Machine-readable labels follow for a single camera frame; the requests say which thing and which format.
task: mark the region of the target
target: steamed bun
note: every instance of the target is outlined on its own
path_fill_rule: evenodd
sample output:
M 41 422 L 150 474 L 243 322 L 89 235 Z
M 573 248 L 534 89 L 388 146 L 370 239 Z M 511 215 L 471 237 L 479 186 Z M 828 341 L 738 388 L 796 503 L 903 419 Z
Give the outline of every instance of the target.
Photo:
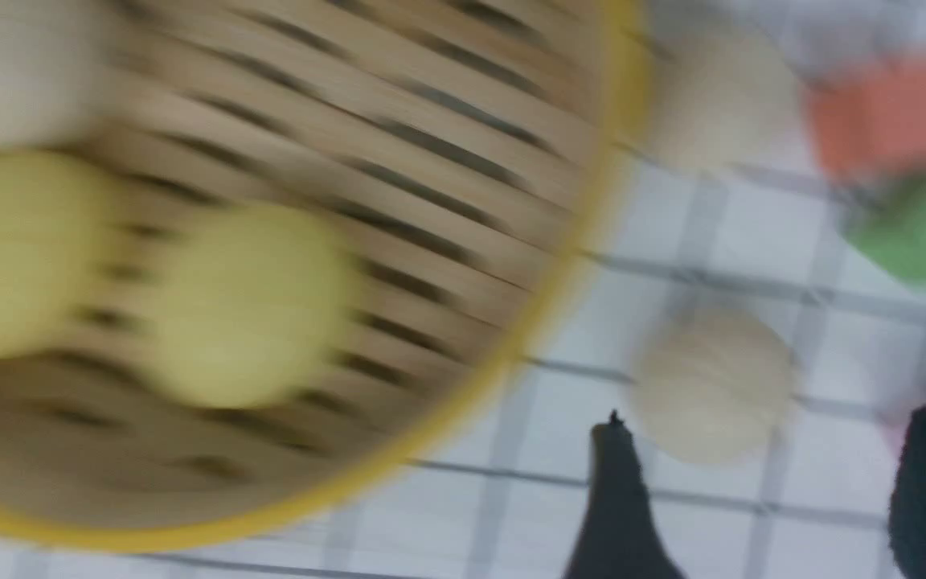
M 748 314 L 714 310 L 655 344 L 633 390 L 648 436 L 680 461 L 720 464 L 764 444 L 788 413 L 793 355 Z
M 0 155 L 0 358 L 58 336 L 117 248 L 117 188 L 86 162 Z
M 148 377 L 191 406 L 264 406 L 304 388 L 354 305 L 355 270 L 337 232 L 279 205 L 205 210 L 158 276 Z
M 679 172 L 730 168 L 800 114 L 800 81 L 771 40 L 724 18 L 659 65 L 646 153 Z
M 84 139 L 109 113 L 121 16 L 107 0 L 0 0 L 0 150 Z

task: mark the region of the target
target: table surface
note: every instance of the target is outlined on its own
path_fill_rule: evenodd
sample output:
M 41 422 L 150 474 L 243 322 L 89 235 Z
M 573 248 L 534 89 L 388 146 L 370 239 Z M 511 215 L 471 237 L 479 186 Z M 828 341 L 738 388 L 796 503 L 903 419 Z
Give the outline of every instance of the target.
M 653 4 L 648 41 L 665 65 L 690 4 Z M 806 80 L 926 45 L 926 0 L 724 4 L 778 39 Z M 589 426 L 631 413 L 647 340 L 716 305 L 764 320 L 804 380 L 787 428 L 739 465 L 684 465 L 637 437 L 675 560 L 690 579 L 898 577 L 890 425 L 926 400 L 926 289 L 898 285 L 842 240 L 881 198 L 824 183 L 804 132 L 733 175 L 680 179 L 632 154 L 620 227 L 588 250 L 598 271 L 559 333 L 500 404 L 385 487 L 296 528 L 165 556 L 0 541 L 0 579 L 557 577 L 584 513 Z

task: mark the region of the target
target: bamboo steamer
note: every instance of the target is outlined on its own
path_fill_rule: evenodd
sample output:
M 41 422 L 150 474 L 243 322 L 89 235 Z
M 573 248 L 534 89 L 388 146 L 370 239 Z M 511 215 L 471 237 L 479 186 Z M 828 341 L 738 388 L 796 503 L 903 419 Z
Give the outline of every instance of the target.
M 631 0 L 159 1 L 121 122 L 132 250 L 51 351 L 0 360 L 0 532 L 139 552 L 262 532 L 375 483 L 500 384 L 568 293 L 646 103 Z M 188 212 L 308 205 L 367 281 L 285 404 L 139 375 L 139 293 Z

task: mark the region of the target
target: yellow dough ball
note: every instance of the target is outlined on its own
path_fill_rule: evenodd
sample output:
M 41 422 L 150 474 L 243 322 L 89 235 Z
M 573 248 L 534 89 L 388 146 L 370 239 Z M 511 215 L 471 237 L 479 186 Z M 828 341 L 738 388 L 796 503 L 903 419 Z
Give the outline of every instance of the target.
M 0 358 L 49 344 L 115 249 L 117 181 L 53 153 L 0 155 Z
M 332 228 L 298 209 L 204 212 L 158 271 L 147 370 L 183 404 L 279 402 L 308 385 L 349 325 L 353 261 Z

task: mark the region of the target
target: white dough ball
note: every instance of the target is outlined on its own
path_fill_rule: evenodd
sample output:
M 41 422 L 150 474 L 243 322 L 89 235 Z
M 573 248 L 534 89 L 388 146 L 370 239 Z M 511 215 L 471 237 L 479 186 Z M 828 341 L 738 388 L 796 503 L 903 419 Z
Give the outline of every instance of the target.
M 794 121 L 800 88 L 764 33 L 704 23 L 661 65 L 647 153 L 680 172 L 730 168 Z
M 767 443 L 796 383 L 793 353 L 771 329 L 714 310 L 648 351 L 633 398 L 646 432 L 671 457 L 723 464 Z
M 121 25 L 106 0 L 0 0 L 0 148 L 62 146 L 98 127 Z

